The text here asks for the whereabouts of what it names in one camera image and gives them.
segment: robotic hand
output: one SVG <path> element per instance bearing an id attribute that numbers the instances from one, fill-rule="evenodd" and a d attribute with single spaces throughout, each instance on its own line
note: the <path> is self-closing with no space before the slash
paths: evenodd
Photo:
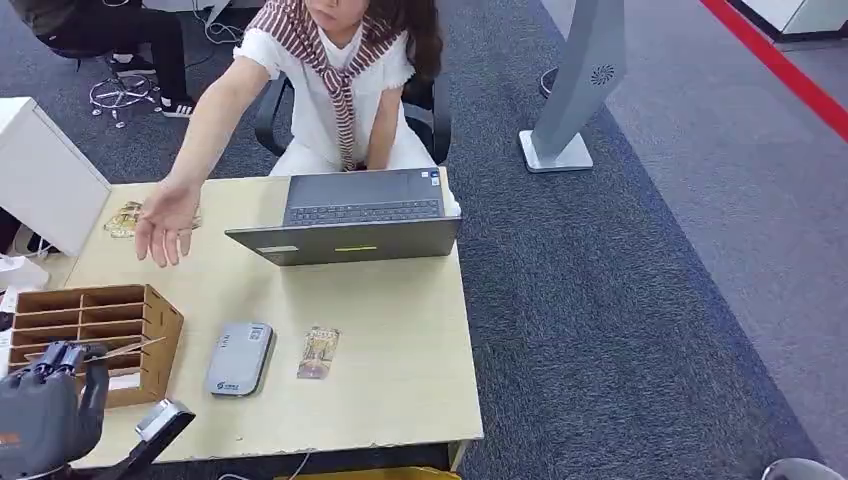
<path id="1" fill-rule="evenodd" d="M 0 380 L 0 479 L 65 478 L 69 464 L 100 441 L 109 390 L 101 345 L 50 344 L 40 359 Z M 77 399 L 75 375 L 86 363 Z M 194 419 L 179 402 L 162 400 L 136 426 L 139 444 L 98 479 L 120 479 L 149 466 Z"/>
<path id="2" fill-rule="evenodd" d="M 109 372 L 103 361 L 87 364 L 79 407 L 74 377 L 83 360 L 105 354 L 101 345 L 52 343 L 39 360 L 0 381 L 0 478 L 53 473 L 97 445 Z"/>

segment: wooden organizer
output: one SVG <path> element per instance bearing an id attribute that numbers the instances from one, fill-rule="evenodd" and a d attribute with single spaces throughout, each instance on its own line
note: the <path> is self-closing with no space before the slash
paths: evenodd
<path id="1" fill-rule="evenodd" d="M 165 398 L 183 316 L 150 285 L 22 293 L 12 324 L 9 371 L 29 365 L 51 342 L 100 343 L 109 350 L 164 337 L 141 350 L 106 360 L 109 376 L 139 373 L 140 386 L 109 390 L 106 406 Z M 85 364 L 77 374 L 85 384 Z"/>

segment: laptop keyboard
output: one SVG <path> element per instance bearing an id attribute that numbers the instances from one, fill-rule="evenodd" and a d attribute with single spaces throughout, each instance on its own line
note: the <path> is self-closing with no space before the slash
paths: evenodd
<path id="1" fill-rule="evenodd" d="M 439 218 L 442 216 L 440 202 L 374 203 L 366 205 L 343 205 L 335 207 L 292 208 L 287 226 L 328 225 L 338 223 L 396 222 Z"/>

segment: gray laptop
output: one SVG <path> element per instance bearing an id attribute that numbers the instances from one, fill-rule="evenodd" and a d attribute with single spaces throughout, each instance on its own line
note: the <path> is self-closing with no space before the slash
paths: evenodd
<path id="1" fill-rule="evenodd" d="M 282 226 L 226 234 L 280 265 L 449 255 L 438 168 L 292 177 Z"/>

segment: red floor stripe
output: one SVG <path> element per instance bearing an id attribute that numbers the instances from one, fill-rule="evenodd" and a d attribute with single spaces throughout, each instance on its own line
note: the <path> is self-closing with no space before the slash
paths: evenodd
<path id="1" fill-rule="evenodd" d="M 701 0 L 777 78 L 848 142 L 848 111 L 792 64 L 726 0 Z"/>

